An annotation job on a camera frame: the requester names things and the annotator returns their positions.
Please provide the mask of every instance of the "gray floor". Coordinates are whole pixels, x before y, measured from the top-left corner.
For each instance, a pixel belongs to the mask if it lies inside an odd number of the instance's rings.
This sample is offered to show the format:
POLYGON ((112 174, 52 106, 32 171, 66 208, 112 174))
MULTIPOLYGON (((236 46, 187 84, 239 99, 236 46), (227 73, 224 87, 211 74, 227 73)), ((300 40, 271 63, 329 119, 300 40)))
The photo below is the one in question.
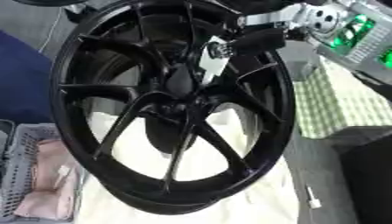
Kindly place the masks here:
MULTIPOLYGON (((94 0, 95 6, 102 6, 114 0, 94 0)), ((0 29, 39 49, 46 40, 59 9, 39 8, 2 0, 0 3, 0 29)), ((53 59, 67 34, 74 28, 62 15, 44 55, 53 59)), ((302 44, 290 43, 282 50, 289 66, 299 68, 312 58, 312 50, 302 44), (301 55, 295 54, 300 49, 301 55)), ((298 79, 298 70, 292 73, 298 79)), ((343 179, 338 155, 327 141, 302 138, 296 129, 285 157, 289 163, 301 200, 298 224, 354 224, 357 223, 352 202, 343 179), (323 207, 310 210, 307 206, 305 185, 310 186, 322 201, 323 207)))

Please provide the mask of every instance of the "blue fabric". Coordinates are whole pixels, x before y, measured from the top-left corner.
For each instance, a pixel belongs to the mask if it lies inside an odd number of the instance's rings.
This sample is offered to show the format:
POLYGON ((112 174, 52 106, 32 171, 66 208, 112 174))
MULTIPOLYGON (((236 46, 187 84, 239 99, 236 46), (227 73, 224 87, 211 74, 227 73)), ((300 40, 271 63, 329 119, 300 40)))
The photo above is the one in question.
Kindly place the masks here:
POLYGON ((49 123, 51 61, 0 31, 0 119, 49 123))

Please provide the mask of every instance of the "gray basket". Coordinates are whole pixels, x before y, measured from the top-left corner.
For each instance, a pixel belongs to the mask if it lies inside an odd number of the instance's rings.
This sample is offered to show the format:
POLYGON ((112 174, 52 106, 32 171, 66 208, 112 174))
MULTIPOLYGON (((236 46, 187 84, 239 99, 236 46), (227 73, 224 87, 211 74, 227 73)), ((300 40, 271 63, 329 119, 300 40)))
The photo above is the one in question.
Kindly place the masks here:
POLYGON ((17 126, 12 146, 7 151, 10 158, 6 163, 0 190, 0 222, 47 223, 47 220, 21 218, 13 213, 24 196, 32 190, 32 167, 37 161, 37 142, 56 138, 60 138, 60 135, 54 124, 17 126))

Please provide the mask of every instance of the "white tag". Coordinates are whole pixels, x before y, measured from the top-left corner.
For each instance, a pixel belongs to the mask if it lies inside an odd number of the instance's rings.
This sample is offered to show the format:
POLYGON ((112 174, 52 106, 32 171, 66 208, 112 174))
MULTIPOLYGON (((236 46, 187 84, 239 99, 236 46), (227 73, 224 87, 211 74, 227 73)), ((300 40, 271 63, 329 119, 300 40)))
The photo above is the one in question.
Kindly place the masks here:
MULTIPOLYGON (((226 41, 218 38, 216 36, 212 36, 208 43, 217 42, 220 44, 225 44, 226 41)), ((203 85, 210 83, 214 76, 221 76, 223 71, 225 70, 226 65, 228 64, 230 58, 227 59, 212 59, 210 54, 208 53, 207 48, 204 48, 203 54, 201 55, 199 66, 206 70, 203 78, 203 85)))
POLYGON ((54 189, 57 189, 59 187, 61 180, 63 180, 64 177, 68 176, 70 171, 71 171, 71 169, 66 165, 62 165, 59 168, 59 171, 58 171, 59 177, 56 179, 56 183, 54 183, 54 189))

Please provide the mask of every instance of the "rim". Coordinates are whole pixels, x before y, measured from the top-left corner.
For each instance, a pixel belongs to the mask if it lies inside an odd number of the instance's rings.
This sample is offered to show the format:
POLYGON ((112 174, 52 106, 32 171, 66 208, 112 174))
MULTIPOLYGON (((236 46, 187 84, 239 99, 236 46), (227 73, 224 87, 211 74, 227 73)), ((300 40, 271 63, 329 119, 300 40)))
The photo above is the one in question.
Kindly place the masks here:
POLYGON ((87 0, 14 0, 15 2, 19 2, 21 4, 29 4, 36 6, 45 6, 45 7, 60 7, 67 6, 70 4, 81 4, 86 2, 87 0))
POLYGON ((203 46, 212 35, 228 38, 220 30, 222 22, 232 13, 215 4, 194 1, 121 1, 80 24, 64 44, 52 70, 55 121, 75 158, 120 200, 153 213, 189 213, 251 185, 283 154, 295 109, 291 80, 276 52, 231 59, 236 69, 228 66, 209 85, 199 84, 196 62, 203 46), (185 37, 176 37, 182 41, 171 41, 175 39, 175 31, 165 28, 163 32, 172 36, 168 42, 159 43, 146 32, 156 28, 154 23, 159 27, 167 27, 162 23, 177 23, 172 26, 174 30, 187 32, 185 37), (121 36, 130 29, 137 31, 137 39, 121 36), (255 67, 249 65, 250 60, 256 63, 255 67), (144 69, 136 86, 109 84, 132 63, 144 69), (178 93, 167 83, 184 67, 192 85, 178 93), (85 117, 86 105, 81 103, 88 97, 110 98, 126 104, 120 119, 101 143, 92 134, 85 117), (252 111, 262 122, 261 132, 245 157, 240 157, 205 121, 227 102, 252 111), (116 139, 137 116, 153 117, 181 130, 162 179, 133 171, 111 155, 116 139), (174 176, 179 160, 194 136, 204 138, 216 148, 227 160, 229 169, 209 178, 177 181, 174 176))

